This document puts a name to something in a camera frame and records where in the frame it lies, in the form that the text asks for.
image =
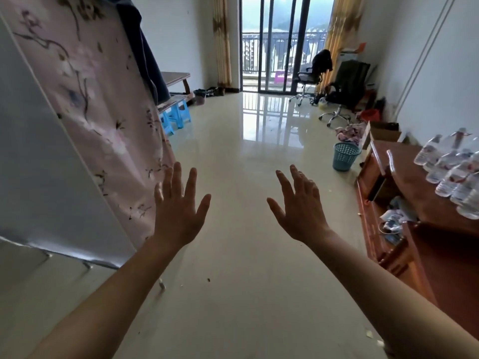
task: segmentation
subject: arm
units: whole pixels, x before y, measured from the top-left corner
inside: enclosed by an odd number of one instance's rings
[[[162,191],[155,187],[154,235],[143,247],[64,318],[29,357],[112,358],[141,304],[178,251],[193,241],[208,212],[211,195],[195,211],[196,169],[183,196],[181,164],[166,170]]]
[[[291,165],[294,180],[276,172],[283,211],[267,202],[283,229],[305,243],[332,271],[400,358],[479,358],[479,342],[416,291],[343,241],[328,226],[320,193]]]

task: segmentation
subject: balcony railing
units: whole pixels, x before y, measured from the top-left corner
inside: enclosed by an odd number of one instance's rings
[[[285,69],[286,53],[288,48],[287,32],[271,33],[271,72]],[[326,31],[307,32],[304,38],[303,55],[301,64],[311,63],[312,58],[324,48],[326,41]],[[291,36],[291,50],[289,53],[288,74],[293,71],[293,64],[296,55],[296,46],[298,33]],[[243,34],[243,75],[257,75],[260,61],[260,33],[244,33]],[[261,70],[266,71],[266,52],[268,50],[268,34],[263,34],[263,48]]]

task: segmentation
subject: gold curtain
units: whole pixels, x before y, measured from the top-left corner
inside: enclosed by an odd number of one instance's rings
[[[215,33],[218,86],[231,87],[230,35],[226,0],[214,0],[213,32]]]
[[[355,39],[361,17],[362,0],[334,0],[328,35],[324,45],[324,48],[331,52],[333,71],[326,72],[323,75],[323,80],[318,84],[316,90],[324,91],[324,88],[336,75],[336,62],[341,50],[347,46],[355,46],[347,45],[347,43]]]

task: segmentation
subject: finger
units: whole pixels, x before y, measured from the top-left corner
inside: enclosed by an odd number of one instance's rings
[[[178,161],[173,165],[173,178],[171,179],[171,197],[180,198],[183,195],[181,186],[181,163]]]
[[[303,183],[304,183],[304,192],[306,195],[312,195],[313,194],[313,180],[309,180],[305,174],[301,173],[301,177],[303,178]]]
[[[291,165],[289,169],[291,170],[291,176],[294,180],[296,194],[304,194],[304,182],[303,178],[299,174],[299,171],[294,165]]]
[[[318,187],[316,186],[316,183],[313,181],[313,197],[315,199],[318,199],[320,200],[320,190],[318,189]]]
[[[188,181],[186,182],[186,188],[184,189],[185,198],[195,200],[196,176],[197,176],[197,171],[195,168],[192,168],[190,170],[190,175],[188,176]]]
[[[274,200],[273,198],[267,198],[266,201],[268,202],[268,205],[270,206],[270,209],[272,213],[274,214],[274,217],[278,221],[279,225],[282,226],[284,216],[285,216],[283,209],[281,209],[278,202]]]
[[[203,199],[201,199],[201,203],[198,206],[198,210],[196,211],[196,218],[198,222],[203,226],[205,219],[207,217],[207,212],[211,203],[211,194],[206,194]]]
[[[155,203],[160,205],[163,203],[163,194],[161,193],[161,183],[156,183],[155,185]]]
[[[283,191],[284,199],[290,199],[294,197],[295,193],[288,178],[280,170],[276,170],[276,176],[281,184],[281,190]]]
[[[171,198],[171,177],[173,176],[173,168],[167,168],[165,177],[163,178],[163,199]]]

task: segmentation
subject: cardboard box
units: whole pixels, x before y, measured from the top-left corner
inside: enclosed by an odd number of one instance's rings
[[[359,146],[363,150],[367,150],[371,140],[396,142],[399,136],[401,136],[401,132],[398,123],[370,121],[366,126]]]

